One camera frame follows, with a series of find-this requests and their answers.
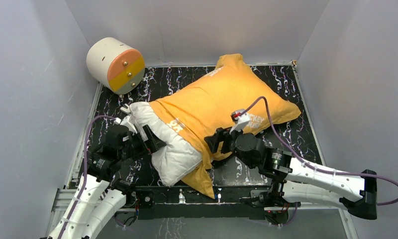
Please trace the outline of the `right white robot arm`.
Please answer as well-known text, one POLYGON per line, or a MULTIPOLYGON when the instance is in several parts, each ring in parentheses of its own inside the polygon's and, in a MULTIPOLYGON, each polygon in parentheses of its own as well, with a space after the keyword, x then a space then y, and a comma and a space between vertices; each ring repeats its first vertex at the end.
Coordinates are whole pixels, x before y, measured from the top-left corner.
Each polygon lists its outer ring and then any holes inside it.
POLYGON ((366 220, 377 218, 376 173, 345 175, 331 168, 301 162, 286 150, 268 147, 251 133, 218 128, 204 141, 212 153, 232 153, 250 169, 271 179, 266 190, 251 191, 252 207, 281 207, 303 202, 337 207, 366 220))

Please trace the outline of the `blue and yellow pillowcase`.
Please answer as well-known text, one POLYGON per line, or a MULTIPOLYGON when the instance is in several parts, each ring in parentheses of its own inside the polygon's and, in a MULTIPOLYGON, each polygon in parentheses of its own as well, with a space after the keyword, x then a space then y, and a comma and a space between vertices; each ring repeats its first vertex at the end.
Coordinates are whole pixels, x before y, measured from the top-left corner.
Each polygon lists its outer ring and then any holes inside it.
POLYGON ((171 187, 182 181, 209 197, 214 192, 208 170, 214 160, 223 160, 227 154, 211 153, 206 136, 219 127, 231 127, 231 114, 236 110, 247 109, 250 122, 244 132, 252 134, 301 114, 297 105, 282 99, 258 78, 239 53, 221 56, 213 71, 149 105, 164 124, 166 135, 181 138, 179 146, 167 144, 177 150, 176 156, 163 156, 154 163, 162 183, 171 187))

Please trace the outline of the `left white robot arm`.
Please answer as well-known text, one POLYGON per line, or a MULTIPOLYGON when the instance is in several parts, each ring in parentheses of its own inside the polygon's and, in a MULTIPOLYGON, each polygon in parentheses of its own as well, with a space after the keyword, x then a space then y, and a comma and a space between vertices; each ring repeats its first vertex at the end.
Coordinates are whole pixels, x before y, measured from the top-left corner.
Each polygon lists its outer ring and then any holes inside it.
POLYGON ((49 239, 94 239, 122 207, 138 204, 135 186, 123 179, 113 180, 122 162, 150 156, 166 143, 145 125, 113 125, 103 142, 84 162, 84 173, 65 213, 49 239))

